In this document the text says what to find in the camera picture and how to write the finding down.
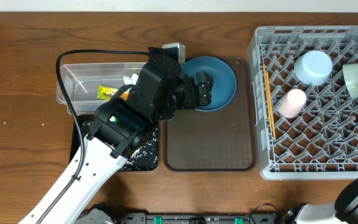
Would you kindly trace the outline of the grey dishwasher rack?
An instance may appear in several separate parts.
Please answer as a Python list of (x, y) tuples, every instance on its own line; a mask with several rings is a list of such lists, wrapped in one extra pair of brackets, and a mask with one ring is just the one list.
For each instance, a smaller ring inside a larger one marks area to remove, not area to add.
[[(296, 77), (295, 61), (310, 50), (326, 53), (333, 70), (326, 83), (311, 86)], [(358, 178), (358, 98), (346, 88), (342, 66), (358, 63), (358, 26), (258, 27), (248, 46), (254, 92), (260, 175), (267, 180)], [(272, 96), (276, 140), (269, 125), (263, 65)], [(294, 118), (277, 110), (298, 88), (306, 103)]]

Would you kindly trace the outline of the dark blue plate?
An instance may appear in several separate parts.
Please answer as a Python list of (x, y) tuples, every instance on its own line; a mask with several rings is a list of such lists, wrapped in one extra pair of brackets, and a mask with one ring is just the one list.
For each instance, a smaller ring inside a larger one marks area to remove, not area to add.
[(208, 106), (197, 107), (198, 111), (216, 111), (225, 107), (234, 97), (237, 80), (232, 68), (223, 60), (211, 56), (201, 56), (187, 61), (183, 71), (189, 77), (195, 77), (197, 72), (206, 72), (213, 77), (211, 103)]

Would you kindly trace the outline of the brown serving tray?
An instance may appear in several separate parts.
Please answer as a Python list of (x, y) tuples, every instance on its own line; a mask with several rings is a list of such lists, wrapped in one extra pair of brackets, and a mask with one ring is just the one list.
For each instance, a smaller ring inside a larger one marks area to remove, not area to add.
[(256, 162), (254, 93), (249, 64), (226, 57), (237, 88), (216, 111), (178, 110), (165, 127), (163, 162), (173, 171), (247, 171)]

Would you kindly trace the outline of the light blue bowl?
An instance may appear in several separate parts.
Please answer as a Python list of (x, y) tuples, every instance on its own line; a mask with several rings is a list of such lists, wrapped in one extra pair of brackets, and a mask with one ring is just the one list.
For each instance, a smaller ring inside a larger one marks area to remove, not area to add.
[(311, 50), (295, 61), (293, 70), (299, 81), (318, 86), (327, 82), (333, 70), (333, 62), (326, 53)]

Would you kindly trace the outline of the mint green bowl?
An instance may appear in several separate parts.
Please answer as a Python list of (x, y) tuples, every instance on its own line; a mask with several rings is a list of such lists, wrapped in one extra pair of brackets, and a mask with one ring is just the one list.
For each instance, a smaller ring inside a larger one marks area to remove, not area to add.
[(342, 72), (349, 96), (358, 98), (358, 63), (343, 65)]

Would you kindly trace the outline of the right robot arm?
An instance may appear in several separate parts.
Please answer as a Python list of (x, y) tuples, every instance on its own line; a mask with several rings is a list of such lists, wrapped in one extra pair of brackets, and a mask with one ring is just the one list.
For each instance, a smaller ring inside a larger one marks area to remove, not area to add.
[(275, 223), (358, 223), (358, 178), (339, 194), (334, 203), (300, 204), (276, 218)]

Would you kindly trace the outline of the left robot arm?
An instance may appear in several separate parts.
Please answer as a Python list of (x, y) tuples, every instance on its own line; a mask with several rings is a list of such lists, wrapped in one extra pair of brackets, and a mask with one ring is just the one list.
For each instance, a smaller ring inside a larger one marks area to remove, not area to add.
[(123, 85), (94, 112), (62, 175), (22, 223), (74, 223), (102, 185), (131, 157), (145, 134), (176, 110), (211, 103), (213, 77), (187, 75), (180, 49), (149, 47), (137, 81)]

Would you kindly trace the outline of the yellow green snack wrapper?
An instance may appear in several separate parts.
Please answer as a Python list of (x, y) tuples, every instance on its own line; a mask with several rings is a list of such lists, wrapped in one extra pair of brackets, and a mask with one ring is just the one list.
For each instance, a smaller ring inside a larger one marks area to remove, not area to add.
[(118, 90), (118, 88), (99, 86), (97, 98), (100, 100), (110, 100), (118, 92)]

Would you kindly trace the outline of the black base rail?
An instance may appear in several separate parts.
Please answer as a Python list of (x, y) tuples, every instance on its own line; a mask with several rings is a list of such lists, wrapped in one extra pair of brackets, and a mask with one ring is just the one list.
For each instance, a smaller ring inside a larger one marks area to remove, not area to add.
[(145, 214), (145, 213), (128, 213), (123, 215), (121, 219), (111, 218), (103, 211), (94, 209), (89, 214), (77, 219), (75, 223), (90, 224), (108, 224), (108, 223), (126, 223), (126, 224), (250, 224), (275, 223), (277, 215), (274, 213), (253, 214), (251, 220), (249, 215), (167, 215), (167, 214)]

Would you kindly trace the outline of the pink cup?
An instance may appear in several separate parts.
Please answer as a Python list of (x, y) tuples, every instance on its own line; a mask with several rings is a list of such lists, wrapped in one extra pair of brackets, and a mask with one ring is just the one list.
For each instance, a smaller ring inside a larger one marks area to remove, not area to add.
[(280, 99), (282, 104), (277, 112), (285, 118), (294, 118), (304, 107), (306, 99), (306, 93), (303, 90), (294, 88)]

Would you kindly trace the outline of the clear plastic bin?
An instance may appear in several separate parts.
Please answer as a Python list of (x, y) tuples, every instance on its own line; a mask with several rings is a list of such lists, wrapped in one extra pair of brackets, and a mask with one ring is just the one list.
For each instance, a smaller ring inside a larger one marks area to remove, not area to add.
[(140, 74), (144, 62), (76, 63), (60, 67), (62, 80), (77, 115), (92, 114), (108, 100), (97, 98), (99, 86), (118, 88), (123, 77)]

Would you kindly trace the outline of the wooden chopstick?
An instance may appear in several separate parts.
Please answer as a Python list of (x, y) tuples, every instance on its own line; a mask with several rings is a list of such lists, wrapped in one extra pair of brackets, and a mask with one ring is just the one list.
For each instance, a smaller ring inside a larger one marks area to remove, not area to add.
[(267, 90), (267, 99), (268, 109), (269, 109), (269, 118), (270, 118), (270, 125), (272, 130), (273, 139), (276, 140), (276, 133), (275, 133), (275, 123), (274, 123), (274, 116), (273, 116), (273, 105), (272, 105), (272, 96), (270, 91), (270, 82), (269, 82), (269, 75), (266, 71), (264, 71), (265, 81), (266, 81), (266, 90)]
[(266, 100), (267, 100), (269, 125), (270, 125), (270, 130), (272, 132), (272, 136), (274, 139), (276, 139), (275, 126), (274, 126), (274, 120), (273, 120), (273, 108), (272, 108), (272, 97), (271, 97), (271, 92), (270, 92), (269, 75), (267, 73), (267, 69), (266, 69), (265, 65), (263, 65), (263, 73), (264, 73), (264, 79), (265, 79), (265, 92), (266, 92)]

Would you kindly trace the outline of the white rice pile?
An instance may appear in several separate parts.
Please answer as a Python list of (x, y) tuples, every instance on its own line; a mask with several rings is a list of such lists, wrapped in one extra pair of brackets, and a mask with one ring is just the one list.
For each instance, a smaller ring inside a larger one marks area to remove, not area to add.
[(130, 158), (128, 158), (126, 165), (134, 166), (138, 163), (140, 163), (142, 160), (146, 159), (150, 155), (150, 152), (145, 146), (142, 146), (138, 149), (136, 149), (131, 155)]

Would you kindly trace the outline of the black plastic tray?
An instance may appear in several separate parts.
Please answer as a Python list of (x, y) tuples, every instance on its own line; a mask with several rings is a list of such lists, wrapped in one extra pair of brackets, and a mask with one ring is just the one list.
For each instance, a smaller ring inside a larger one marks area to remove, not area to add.
[[(85, 134), (88, 132), (92, 120), (93, 114), (81, 114), (78, 116), (78, 121), (81, 124), (82, 136), (85, 136)], [(71, 162), (80, 146), (80, 140), (78, 139), (77, 133), (78, 131), (74, 126), (69, 162)], [(158, 140), (158, 127), (155, 127), (153, 131), (149, 131), (144, 136), (142, 143), (140, 144), (141, 147), (134, 151), (133, 155), (119, 171), (129, 172), (154, 170), (158, 166)]]

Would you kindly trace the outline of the white tissue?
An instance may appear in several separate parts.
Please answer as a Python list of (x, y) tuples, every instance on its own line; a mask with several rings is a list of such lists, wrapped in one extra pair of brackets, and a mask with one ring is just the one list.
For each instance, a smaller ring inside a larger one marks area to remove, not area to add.
[(131, 76), (124, 76), (123, 80), (126, 85), (135, 85), (137, 83), (138, 78), (138, 74), (133, 73)]

